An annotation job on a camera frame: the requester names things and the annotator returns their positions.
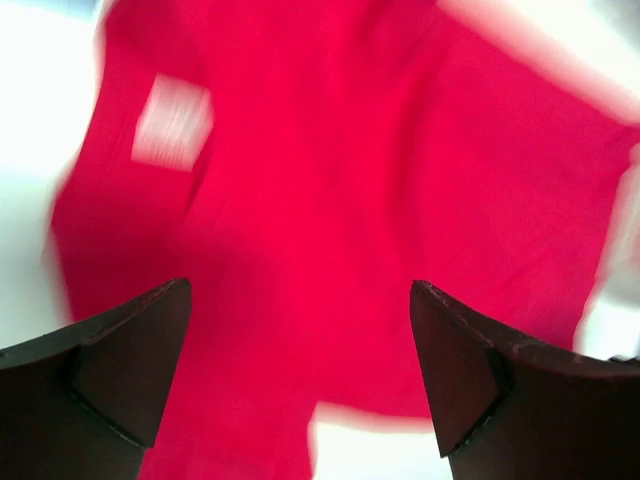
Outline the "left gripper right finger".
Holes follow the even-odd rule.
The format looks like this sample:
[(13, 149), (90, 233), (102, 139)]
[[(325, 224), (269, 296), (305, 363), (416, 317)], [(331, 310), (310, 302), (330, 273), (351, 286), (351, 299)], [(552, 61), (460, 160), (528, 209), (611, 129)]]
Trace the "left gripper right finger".
[(410, 319), (456, 479), (635, 479), (639, 363), (544, 343), (417, 281)]

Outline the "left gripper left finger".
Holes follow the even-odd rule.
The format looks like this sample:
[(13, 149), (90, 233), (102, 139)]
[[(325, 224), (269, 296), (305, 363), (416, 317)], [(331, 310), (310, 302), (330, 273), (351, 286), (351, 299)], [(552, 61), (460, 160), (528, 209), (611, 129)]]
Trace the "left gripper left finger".
[(1, 476), (135, 479), (161, 425), (191, 314), (172, 280), (1, 351)]

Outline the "crimson red t-shirt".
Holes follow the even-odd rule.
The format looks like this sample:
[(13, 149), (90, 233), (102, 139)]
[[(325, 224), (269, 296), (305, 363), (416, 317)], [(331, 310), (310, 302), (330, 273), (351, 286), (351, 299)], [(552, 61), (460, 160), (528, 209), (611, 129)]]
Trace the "crimson red t-shirt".
[(145, 479), (446, 479), (416, 280), (559, 347), (639, 90), (504, 1), (115, 1), (52, 230), (82, 319), (176, 277)]

